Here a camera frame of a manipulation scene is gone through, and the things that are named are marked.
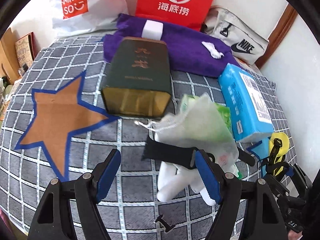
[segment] yellow object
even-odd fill
[[[275,159],[275,163],[278,163],[278,162],[281,162],[284,160],[285,154],[289,151],[290,141],[289,141],[288,136],[283,132],[273,133],[271,135],[270,140],[269,140],[269,155],[270,155],[270,152],[274,146],[273,142],[274,142],[275,138],[279,138],[282,141],[282,147],[280,148],[280,150],[276,156],[276,159]],[[277,172],[274,171],[273,175],[274,176],[278,175],[282,170],[283,170],[283,167],[281,167]]]

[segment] gray checkered bedsheet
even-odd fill
[[[22,231],[28,232],[37,205],[49,181],[56,177],[41,148],[16,150],[14,147],[33,117],[31,89],[57,90],[83,70],[87,70],[82,100],[103,107],[99,85],[109,64],[103,60],[100,37],[81,37],[60,40],[42,49],[32,68],[8,107],[0,133],[0,207]],[[289,163],[296,162],[296,154],[284,112],[275,95],[275,86],[265,77],[251,73],[266,101],[275,131],[283,131],[290,138]],[[225,104],[216,79],[172,71],[172,102],[167,111],[177,113],[183,94],[200,96],[208,93],[212,100]],[[122,154],[121,168],[108,196],[98,205],[104,224],[113,240],[198,240],[203,239],[214,220],[218,206],[207,206],[199,194],[185,188],[168,203],[156,198],[157,174],[160,163],[141,161],[145,139],[149,131],[134,124],[150,119],[123,117],[97,130],[75,136],[71,140],[69,160],[70,179],[90,172],[102,162],[112,148]],[[242,144],[247,148],[251,144]],[[255,181],[257,167],[237,161],[244,180]],[[290,178],[284,180],[287,185]],[[73,220],[79,240],[84,239],[76,210],[71,201]],[[233,234],[240,232],[245,201],[240,203]],[[168,234],[153,221],[163,214],[165,220],[177,226]]]

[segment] purple towel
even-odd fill
[[[104,57],[107,62],[111,62],[124,37],[141,37],[146,20],[120,14],[116,33],[103,38]],[[228,63],[239,66],[230,47],[223,41],[187,27],[162,23],[164,26],[161,40],[167,43],[171,70],[218,77]],[[213,43],[217,51],[224,54],[224,57],[221,59],[211,57],[210,52],[202,45],[202,41]]]

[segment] white tissue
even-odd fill
[[[210,51],[210,54],[213,58],[215,59],[221,59],[221,57],[224,57],[223,53],[221,52],[218,52],[214,46],[213,43],[210,43],[210,42],[205,42],[203,41],[202,42],[202,45],[204,45],[208,51]]]

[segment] wooden bed frame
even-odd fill
[[[255,62],[258,69],[261,69],[263,67],[263,65],[267,62],[267,60],[278,48],[283,38],[286,36],[287,32],[290,30],[297,15],[298,15],[297,11],[290,4],[288,4],[276,28],[273,30],[273,32],[270,34],[268,38],[269,45],[267,47],[266,52],[264,53],[263,56],[258,58],[258,60]]]

